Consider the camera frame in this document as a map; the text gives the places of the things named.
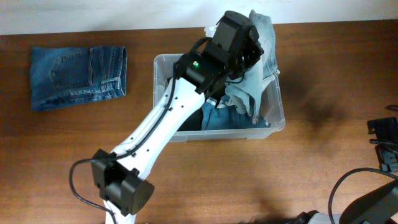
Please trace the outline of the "light blue jeans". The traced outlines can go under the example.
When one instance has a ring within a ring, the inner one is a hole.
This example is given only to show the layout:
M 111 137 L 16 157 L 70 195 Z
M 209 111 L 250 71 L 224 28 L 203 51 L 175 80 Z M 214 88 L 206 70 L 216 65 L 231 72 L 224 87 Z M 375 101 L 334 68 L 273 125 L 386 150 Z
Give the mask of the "light blue jeans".
M 250 118 L 253 125 L 268 125 L 259 112 L 264 90 L 279 74 L 275 56 L 275 32 L 269 16 L 252 10 L 249 18 L 256 26 L 264 53 L 259 61 L 245 72 L 241 81 L 229 81 L 226 84 L 225 92 L 229 97 L 226 105 L 235 107 L 239 115 Z

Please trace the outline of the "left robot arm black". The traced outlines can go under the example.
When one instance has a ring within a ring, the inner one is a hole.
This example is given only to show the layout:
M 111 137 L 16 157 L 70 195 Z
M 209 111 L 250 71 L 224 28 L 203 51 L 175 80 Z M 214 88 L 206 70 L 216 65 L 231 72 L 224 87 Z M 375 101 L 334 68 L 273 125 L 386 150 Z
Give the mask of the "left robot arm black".
M 134 223 L 155 187 L 147 176 L 181 125 L 225 81 L 240 78 L 264 53 L 252 20 L 226 11 L 212 37 L 198 40 L 172 64 L 172 77 L 158 104 L 137 129 L 111 152 L 93 155 L 94 184 L 107 223 Z

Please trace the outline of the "blue garment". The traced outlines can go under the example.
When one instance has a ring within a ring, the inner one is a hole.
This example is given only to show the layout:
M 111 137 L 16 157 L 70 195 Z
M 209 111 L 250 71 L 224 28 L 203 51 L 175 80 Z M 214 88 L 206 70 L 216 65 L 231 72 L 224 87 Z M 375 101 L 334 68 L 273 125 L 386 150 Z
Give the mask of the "blue garment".
M 254 124 L 252 118 L 247 114 L 239 114 L 235 106 L 228 106 L 229 96 L 222 96 L 218 101 L 208 98 L 202 105 L 203 119 L 201 130 L 222 130 L 222 129 L 251 129 L 269 128 L 271 124 L 264 118 Z

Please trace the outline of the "dark navy garment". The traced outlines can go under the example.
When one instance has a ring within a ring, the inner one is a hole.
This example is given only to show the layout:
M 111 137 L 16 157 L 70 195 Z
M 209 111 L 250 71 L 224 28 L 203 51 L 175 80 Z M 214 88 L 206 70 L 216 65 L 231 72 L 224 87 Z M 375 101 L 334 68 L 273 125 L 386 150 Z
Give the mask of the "dark navy garment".
M 225 96 L 225 88 L 222 88 L 222 89 L 220 89 L 220 90 L 218 90 L 218 91 L 215 91 L 215 92 L 213 92 L 212 93 L 212 95 L 211 95 L 211 97 L 213 98 L 213 99 L 215 99 L 216 101 L 220 101 L 220 99 L 223 97 L 223 96 Z

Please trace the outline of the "dark blue jeans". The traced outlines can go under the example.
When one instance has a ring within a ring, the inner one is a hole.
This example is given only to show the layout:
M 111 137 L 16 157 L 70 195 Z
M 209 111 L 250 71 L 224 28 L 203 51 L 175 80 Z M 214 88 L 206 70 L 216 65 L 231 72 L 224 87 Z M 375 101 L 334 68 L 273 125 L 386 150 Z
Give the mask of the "dark blue jeans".
M 54 110 L 125 96 L 126 75 L 123 46 L 33 47 L 31 109 Z

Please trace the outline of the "black garment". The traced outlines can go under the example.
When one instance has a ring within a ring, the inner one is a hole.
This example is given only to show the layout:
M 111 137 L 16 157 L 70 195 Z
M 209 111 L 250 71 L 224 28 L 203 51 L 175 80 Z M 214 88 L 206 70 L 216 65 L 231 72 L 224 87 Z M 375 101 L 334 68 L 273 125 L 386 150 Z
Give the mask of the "black garment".
M 175 82 L 175 91 L 172 97 L 165 121 L 168 128 L 176 132 L 199 131 L 201 129 L 200 108 L 204 104 L 203 94 L 198 94 L 196 86 L 184 78 Z

